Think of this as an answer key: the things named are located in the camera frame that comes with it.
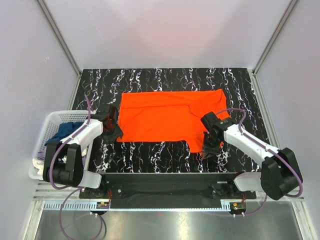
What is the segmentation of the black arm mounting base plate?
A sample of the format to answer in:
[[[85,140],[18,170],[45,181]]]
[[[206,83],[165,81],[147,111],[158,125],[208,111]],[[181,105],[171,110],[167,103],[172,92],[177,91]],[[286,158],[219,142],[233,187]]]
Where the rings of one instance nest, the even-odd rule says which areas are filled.
[[[236,173],[106,173],[97,189],[86,188],[81,199],[125,199],[131,196],[196,196],[212,199],[255,199],[238,190]]]

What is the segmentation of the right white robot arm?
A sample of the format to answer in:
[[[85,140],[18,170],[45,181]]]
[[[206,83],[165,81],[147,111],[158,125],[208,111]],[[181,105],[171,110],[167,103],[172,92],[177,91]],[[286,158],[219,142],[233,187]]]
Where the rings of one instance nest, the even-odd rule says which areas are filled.
[[[201,118],[206,131],[202,145],[203,158],[218,153],[221,143],[230,144],[249,156],[259,167],[259,172],[243,172],[231,180],[238,192],[264,192],[273,200],[284,196],[299,197],[303,193],[303,177],[294,152],[279,149],[245,130],[242,123],[230,117],[222,120],[213,112]]]

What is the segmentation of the orange t shirt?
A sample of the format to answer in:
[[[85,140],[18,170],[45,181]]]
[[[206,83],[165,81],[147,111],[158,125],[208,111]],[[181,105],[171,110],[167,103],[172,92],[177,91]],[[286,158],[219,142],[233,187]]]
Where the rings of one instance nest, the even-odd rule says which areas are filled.
[[[117,142],[185,141],[191,153],[200,153],[206,131],[201,118],[213,112],[224,120],[226,109],[222,89],[123,93],[118,117],[123,136]]]

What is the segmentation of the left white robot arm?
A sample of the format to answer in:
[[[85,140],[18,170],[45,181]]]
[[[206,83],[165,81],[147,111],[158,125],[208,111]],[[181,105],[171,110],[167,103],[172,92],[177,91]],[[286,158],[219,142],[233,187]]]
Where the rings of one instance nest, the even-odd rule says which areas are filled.
[[[103,139],[112,143],[123,136],[118,125],[118,109],[109,105],[107,112],[89,115],[73,133],[46,146],[42,178],[57,190],[66,187],[98,189],[102,175],[88,170],[83,163],[82,152],[87,149],[86,160],[90,155],[94,140]]]

